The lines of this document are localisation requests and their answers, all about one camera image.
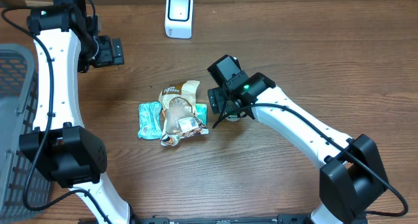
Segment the teal tissue pack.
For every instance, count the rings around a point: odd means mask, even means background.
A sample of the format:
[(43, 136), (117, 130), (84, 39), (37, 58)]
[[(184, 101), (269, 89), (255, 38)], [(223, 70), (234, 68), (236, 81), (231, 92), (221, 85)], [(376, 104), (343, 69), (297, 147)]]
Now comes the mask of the teal tissue pack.
[(139, 138), (146, 140), (156, 140), (162, 138), (162, 129), (160, 125), (161, 111), (162, 104), (157, 101), (139, 104)]
[(207, 125), (207, 119), (208, 119), (208, 106), (207, 106), (207, 104), (197, 103), (196, 104), (196, 115), (197, 115), (197, 118), (203, 123), (203, 125)]

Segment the brown snack bag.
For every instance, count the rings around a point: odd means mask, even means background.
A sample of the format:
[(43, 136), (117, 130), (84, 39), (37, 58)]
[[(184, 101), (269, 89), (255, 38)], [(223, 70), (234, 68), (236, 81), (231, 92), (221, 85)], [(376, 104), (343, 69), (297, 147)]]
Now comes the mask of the brown snack bag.
[(200, 82), (188, 80), (170, 84), (163, 88), (159, 102), (163, 106), (164, 126), (162, 146), (177, 146), (183, 138), (209, 133), (205, 124), (197, 117), (196, 92)]

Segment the green lid jar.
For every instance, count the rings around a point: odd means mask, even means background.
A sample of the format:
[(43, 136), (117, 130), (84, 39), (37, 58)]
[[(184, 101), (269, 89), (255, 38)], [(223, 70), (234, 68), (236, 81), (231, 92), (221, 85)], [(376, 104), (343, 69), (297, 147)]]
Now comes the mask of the green lid jar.
[(227, 116), (226, 120), (235, 122), (235, 121), (238, 121), (240, 118), (241, 118), (241, 112), (236, 112), (234, 114)]

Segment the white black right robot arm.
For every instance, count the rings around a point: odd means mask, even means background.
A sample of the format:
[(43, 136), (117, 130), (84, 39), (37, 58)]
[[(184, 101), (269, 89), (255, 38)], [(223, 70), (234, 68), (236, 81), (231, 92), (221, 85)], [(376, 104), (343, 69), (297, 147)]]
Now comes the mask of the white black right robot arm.
[(351, 138), (322, 123), (261, 73), (211, 76), (233, 108), (279, 132), (319, 170), (321, 204), (310, 223), (354, 223), (386, 191), (386, 171), (370, 137)]

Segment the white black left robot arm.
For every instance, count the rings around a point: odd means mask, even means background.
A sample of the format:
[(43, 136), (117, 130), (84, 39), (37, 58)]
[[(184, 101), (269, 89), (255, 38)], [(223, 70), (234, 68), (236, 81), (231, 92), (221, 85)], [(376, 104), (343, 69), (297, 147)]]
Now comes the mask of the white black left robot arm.
[(22, 135), (19, 146), (47, 180), (77, 194), (98, 223), (130, 223), (130, 205), (106, 173), (105, 145), (80, 113), (78, 74), (124, 62), (120, 39), (100, 33), (98, 16), (86, 12), (88, 1), (53, 0), (31, 9), (39, 93), (33, 132)]

